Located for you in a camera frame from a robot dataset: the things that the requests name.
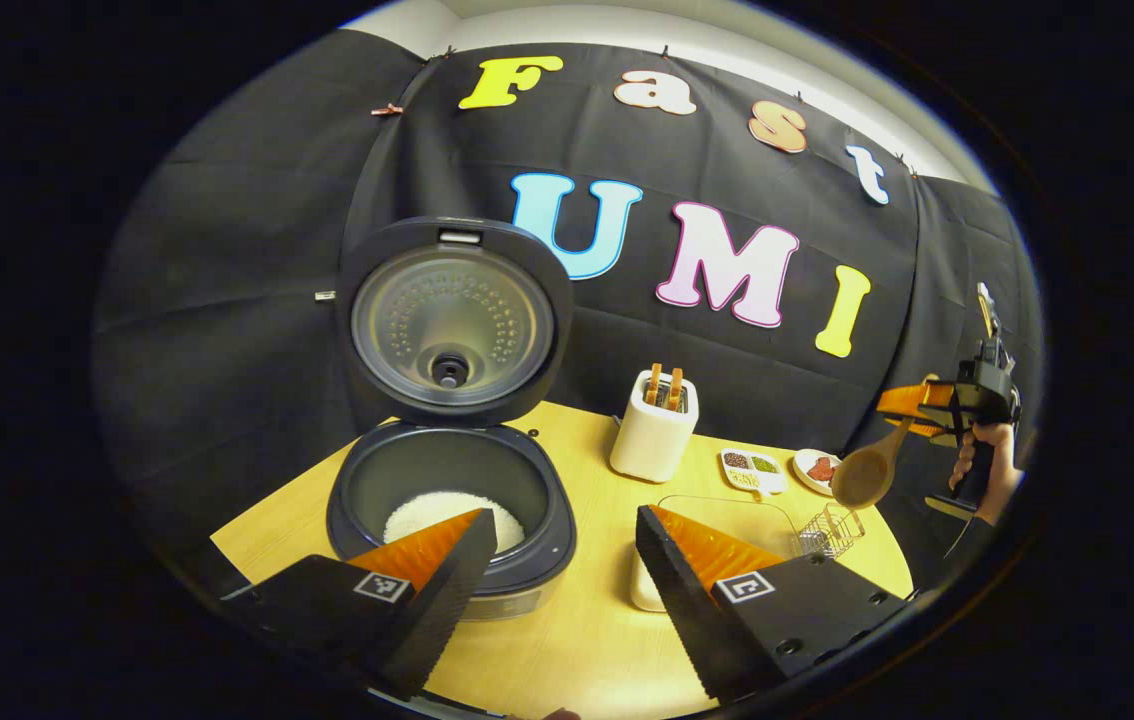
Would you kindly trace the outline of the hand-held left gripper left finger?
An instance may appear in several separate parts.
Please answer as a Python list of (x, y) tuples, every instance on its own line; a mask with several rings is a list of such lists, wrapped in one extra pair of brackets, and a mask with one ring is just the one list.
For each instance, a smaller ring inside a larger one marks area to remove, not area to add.
[(497, 548), (475, 509), (347, 561), (303, 557), (221, 602), (307, 669), (408, 700), (425, 687)]

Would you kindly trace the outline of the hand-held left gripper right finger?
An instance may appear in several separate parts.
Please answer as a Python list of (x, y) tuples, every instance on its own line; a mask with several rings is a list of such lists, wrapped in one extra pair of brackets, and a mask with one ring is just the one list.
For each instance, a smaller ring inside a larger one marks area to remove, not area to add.
[(822, 551), (785, 557), (637, 507), (635, 547), (706, 696), (727, 705), (850, 653), (905, 598)]

